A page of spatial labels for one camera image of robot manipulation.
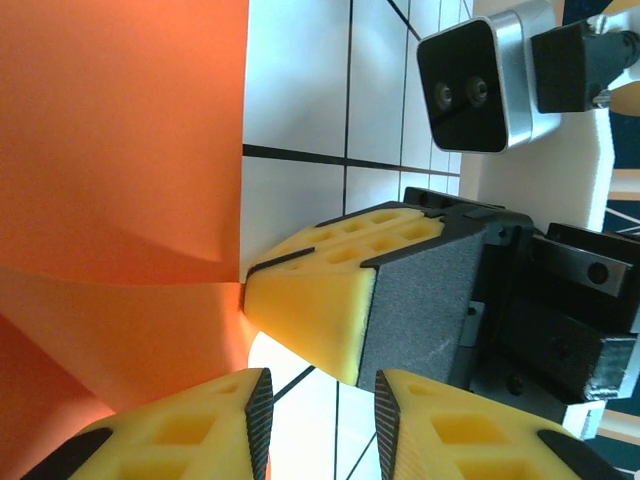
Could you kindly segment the orange paper sheet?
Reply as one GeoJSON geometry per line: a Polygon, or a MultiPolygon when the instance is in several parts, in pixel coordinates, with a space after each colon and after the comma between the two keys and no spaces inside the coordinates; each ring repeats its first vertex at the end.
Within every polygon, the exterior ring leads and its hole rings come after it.
{"type": "Polygon", "coordinates": [[[0,480],[243,369],[249,0],[0,0],[0,480]]]}

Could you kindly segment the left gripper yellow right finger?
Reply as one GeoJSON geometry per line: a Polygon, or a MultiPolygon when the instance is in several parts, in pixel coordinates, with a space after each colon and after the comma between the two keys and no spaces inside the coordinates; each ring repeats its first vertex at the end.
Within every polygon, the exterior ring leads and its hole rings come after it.
{"type": "Polygon", "coordinates": [[[560,425],[400,370],[376,374],[382,480],[625,480],[560,425]]]}

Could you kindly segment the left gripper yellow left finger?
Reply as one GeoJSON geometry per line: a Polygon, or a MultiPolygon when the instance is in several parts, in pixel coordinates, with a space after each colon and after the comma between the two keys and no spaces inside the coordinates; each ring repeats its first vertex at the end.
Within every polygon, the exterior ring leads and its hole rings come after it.
{"type": "Polygon", "coordinates": [[[97,421],[20,480],[270,480],[271,372],[248,368],[97,421]]]}

